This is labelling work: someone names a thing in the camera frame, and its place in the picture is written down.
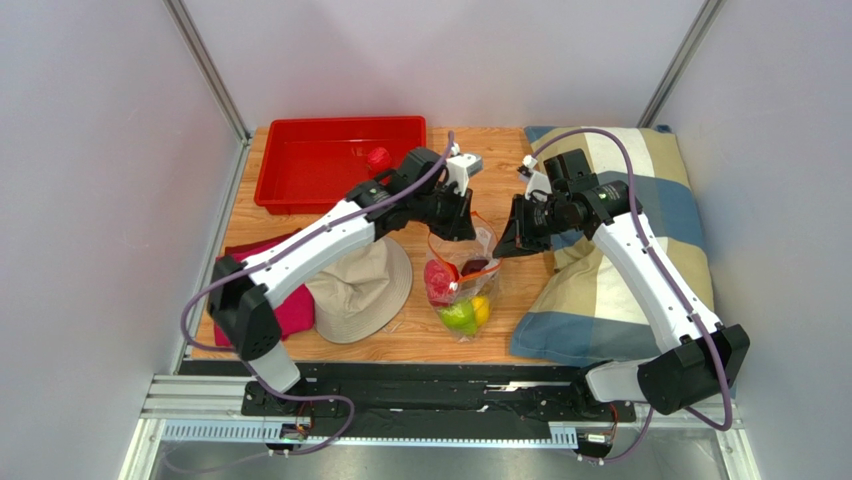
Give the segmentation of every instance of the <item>pink cloth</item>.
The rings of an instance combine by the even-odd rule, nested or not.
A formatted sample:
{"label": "pink cloth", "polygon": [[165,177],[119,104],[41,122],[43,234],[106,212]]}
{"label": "pink cloth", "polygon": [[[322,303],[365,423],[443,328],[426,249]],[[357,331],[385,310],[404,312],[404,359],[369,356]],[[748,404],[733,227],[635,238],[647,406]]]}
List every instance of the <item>pink cloth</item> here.
{"label": "pink cloth", "polygon": [[[260,253],[274,245],[277,245],[278,243],[283,242],[293,235],[293,233],[250,245],[226,247],[225,255],[230,255],[238,262],[241,262],[247,257]],[[290,296],[275,309],[275,318],[278,320],[278,325],[281,326],[281,340],[286,339],[290,334],[303,332],[313,328],[314,297],[311,295],[311,291],[308,290],[308,287],[300,285],[299,288],[294,290],[293,293],[291,293]],[[219,326],[215,324],[213,325],[213,337],[216,345],[220,347],[227,347],[231,345],[231,342],[228,341],[228,337],[225,336],[225,332],[219,329]]]}

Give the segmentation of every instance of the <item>wooden table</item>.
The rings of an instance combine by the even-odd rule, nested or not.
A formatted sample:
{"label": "wooden table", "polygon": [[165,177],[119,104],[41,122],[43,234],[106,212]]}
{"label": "wooden table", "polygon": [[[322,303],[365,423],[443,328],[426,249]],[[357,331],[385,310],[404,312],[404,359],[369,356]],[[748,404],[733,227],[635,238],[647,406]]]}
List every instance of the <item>wooden table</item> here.
{"label": "wooden table", "polygon": [[[428,131],[428,146],[443,151],[447,128]],[[472,209],[502,233],[509,215],[512,195],[524,184],[516,172],[524,155],[531,153],[519,128],[454,128],[462,151],[478,153],[485,170],[470,182]],[[263,160],[268,129],[258,129],[252,142],[245,173],[240,182],[224,245],[242,245],[304,228],[320,215],[273,216],[254,203],[254,190]],[[326,341],[315,330],[291,335],[285,342],[290,356],[302,361],[390,361],[436,363],[540,363],[509,355],[509,340],[518,321],[535,301],[553,271],[552,255],[506,259],[500,278],[500,296],[491,319],[473,342],[457,343],[441,324],[426,301],[422,272],[425,264],[428,228],[410,223],[390,237],[411,257],[414,281],[405,307],[388,325],[393,333],[379,331],[349,345]],[[213,321],[205,313],[196,337],[213,344]],[[230,353],[193,349],[193,358],[234,358]]]}

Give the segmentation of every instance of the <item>red plastic bin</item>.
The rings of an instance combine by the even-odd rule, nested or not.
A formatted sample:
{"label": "red plastic bin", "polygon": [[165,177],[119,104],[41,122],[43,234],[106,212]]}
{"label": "red plastic bin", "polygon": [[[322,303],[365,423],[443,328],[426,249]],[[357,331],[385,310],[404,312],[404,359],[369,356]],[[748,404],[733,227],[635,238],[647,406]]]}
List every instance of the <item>red plastic bin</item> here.
{"label": "red plastic bin", "polygon": [[325,213],[360,182],[367,154],[384,147],[398,167],[426,146],[423,117],[276,120],[269,127],[254,201],[272,215]]}

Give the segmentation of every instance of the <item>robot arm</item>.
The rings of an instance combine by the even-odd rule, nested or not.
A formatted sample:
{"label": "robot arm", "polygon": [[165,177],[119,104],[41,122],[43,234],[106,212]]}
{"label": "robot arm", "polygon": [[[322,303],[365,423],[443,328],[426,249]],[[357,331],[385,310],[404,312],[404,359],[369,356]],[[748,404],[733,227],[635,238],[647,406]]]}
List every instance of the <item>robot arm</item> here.
{"label": "robot arm", "polygon": [[[667,271],[657,267],[639,241],[627,184],[616,181],[599,185],[582,150],[545,161],[547,176],[534,171],[535,164],[527,157],[519,169],[529,180],[527,192],[513,198],[509,223],[494,255],[532,255],[550,249],[553,234],[583,231],[624,278],[662,352],[656,358],[582,369],[572,399],[578,413],[598,411],[600,404],[630,400],[648,402],[660,413],[670,414],[719,393],[714,364],[693,318],[700,318],[710,333],[730,386],[748,350],[748,336],[739,325],[724,327],[701,303],[657,243],[647,217],[640,211],[638,222],[648,233],[649,247]],[[686,311],[665,275],[670,275],[691,300],[694,312]]]}
{"label": "robot arm", "polygon": [[[281,329],[274,310],[299,285],[340,257],[393,230],[404,228],[411,220],[428,225],[432,233],[445,240],[476,238],[470,217],[473,192],[467,188],[467,181],[482,170],[482,158],[458,154],[457,147],[453,153],[456,155],[447,159],[447,174],[443,180],[442,169],[395,204],[357,215],[362,209],[413,186],[432,171],[440,155],[425,148],[414,149],[406,155],[399,169],[386,170],[357,185],[326,215],[284,242],[242,263],[230,256],[216,262],[214,281],[242,269],[268,265],[213,290],[207,307],[237,355],[259,377],[279,392],[289,390],[299,381],[299,369],[280,342]],[[334,228],[326,227],[338,223],[334,220],[352,215],[353,218]],[[326,231],[306,242],[307,236],[317,228],[326,228]],[[277,253],[293,246],[298,246],[294,254],[270,263]]]}

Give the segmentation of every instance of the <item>striped pillow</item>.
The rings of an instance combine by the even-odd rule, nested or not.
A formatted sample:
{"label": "striped pillow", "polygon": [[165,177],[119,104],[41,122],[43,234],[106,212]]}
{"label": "striped pillow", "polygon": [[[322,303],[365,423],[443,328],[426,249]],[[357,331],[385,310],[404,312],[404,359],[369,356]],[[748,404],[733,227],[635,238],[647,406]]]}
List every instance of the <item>striped pillow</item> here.
{"label": "striped pillow", "polygon": [[[527,127],[535,150],[570,128]],[[686,169],[673,134],[650,129],[607,128],[624,142],[633,162],[639,201],[660,245],[683,278],[713,309],[704,237]],[[545,160],[577,148],[586,153],[600,183],[627,181],[615,144],[597,134],[565,138],[547,148]],[[553,237],[556,274],[515,329],[509,352],[583,367],[607,359],[659,355],[648,321],[609,259],[580,232]]]}

